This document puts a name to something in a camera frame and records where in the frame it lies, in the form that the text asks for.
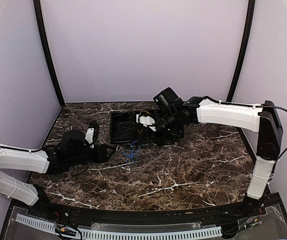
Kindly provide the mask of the black three-compartment bin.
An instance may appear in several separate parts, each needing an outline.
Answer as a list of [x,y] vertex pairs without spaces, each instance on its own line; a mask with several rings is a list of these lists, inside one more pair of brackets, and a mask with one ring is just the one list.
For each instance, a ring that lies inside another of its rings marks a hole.
[[[158,120],[162,116],[162,111],[157,108],[151,108],[113,112],[110,115],[109,130],[112,144],[131,144],[135,141],[138,141],[140,144],[155,144],[153,131],[136,123],[136,114],[150,115],[155,120]],[[184,132],[184,126],[172,128],[164,136],[165,144],[184,138]]]

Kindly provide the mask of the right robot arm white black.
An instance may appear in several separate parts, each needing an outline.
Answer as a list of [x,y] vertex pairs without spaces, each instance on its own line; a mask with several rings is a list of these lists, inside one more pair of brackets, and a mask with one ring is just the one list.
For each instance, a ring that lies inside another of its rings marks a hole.
[[251,216],[258,209],[257,200],[263,196],[275,166],[284,154],[281,150],[283,127],[277,113],[280,107],[269,100],[263,104],[245,104],[214,100],[209,96],[193,96],[183,101],[170,87],[153,100],[164,116],[158,120],[149,119],[143,125],[156,135],[190,123],[232,126],[258,134],[255,166],[246,192],[248,198],[238,207],[243,217]]

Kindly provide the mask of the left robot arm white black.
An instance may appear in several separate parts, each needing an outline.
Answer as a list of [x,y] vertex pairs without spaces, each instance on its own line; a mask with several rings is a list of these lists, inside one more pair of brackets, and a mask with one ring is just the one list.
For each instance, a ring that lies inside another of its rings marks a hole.
[[89,163],[105,163],[116,152],[107,144],[97,144],[97,133],[90,127],[86,133],[70,130],[54,147],[41,149],[16,148],[0,143],[0,194],[16,199],[34,209],[43,218],[54,214],[44,190],[5,174],[3,169],[58,175],[70,168]]

